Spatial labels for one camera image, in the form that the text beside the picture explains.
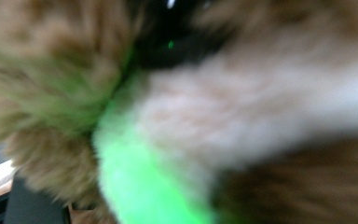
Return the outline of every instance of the dark eye patch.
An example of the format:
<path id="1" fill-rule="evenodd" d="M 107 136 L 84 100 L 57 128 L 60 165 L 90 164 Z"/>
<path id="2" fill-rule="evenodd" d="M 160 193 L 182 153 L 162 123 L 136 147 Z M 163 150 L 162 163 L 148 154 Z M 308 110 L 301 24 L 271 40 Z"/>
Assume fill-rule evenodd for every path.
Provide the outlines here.
<path id="1" fill-rule="evenodd" d="M 144 2 L 145 32 L 137 39 L 136 60 L 146 69 L 171 68 L 182 63 L 199 63 L 223 45 L 224 37 L 191 26 L 191 20 L 205 0 L 150 0 Z"/>

